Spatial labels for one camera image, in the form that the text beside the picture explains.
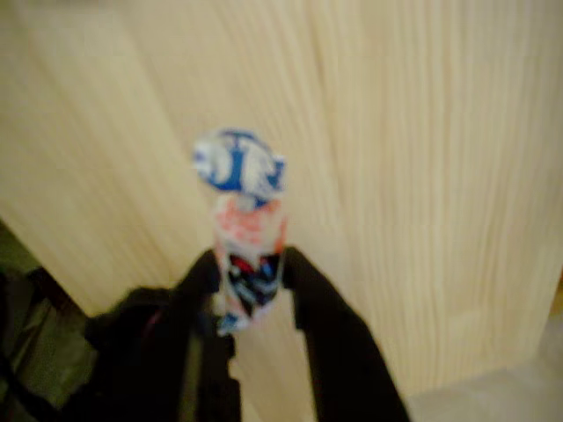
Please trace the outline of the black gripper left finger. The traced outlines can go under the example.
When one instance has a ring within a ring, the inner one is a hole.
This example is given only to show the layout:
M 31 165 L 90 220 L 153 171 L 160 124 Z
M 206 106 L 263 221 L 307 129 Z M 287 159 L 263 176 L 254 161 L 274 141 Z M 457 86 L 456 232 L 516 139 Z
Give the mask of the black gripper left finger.
M 111 421 L 188 421 L 188 349 L 204 302 L 218 281 L 214 253 L 203 252 L 172 290 L 148 334 L 111 376 Z

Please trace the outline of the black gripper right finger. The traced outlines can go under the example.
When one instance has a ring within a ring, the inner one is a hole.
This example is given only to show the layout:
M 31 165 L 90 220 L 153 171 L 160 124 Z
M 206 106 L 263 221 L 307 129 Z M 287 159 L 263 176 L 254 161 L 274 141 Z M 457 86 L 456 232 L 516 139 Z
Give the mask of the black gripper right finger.
M 369 327 L 297 248 L 284 286 L 305 338 L 318 421 L 407 421 L 409 414 Z

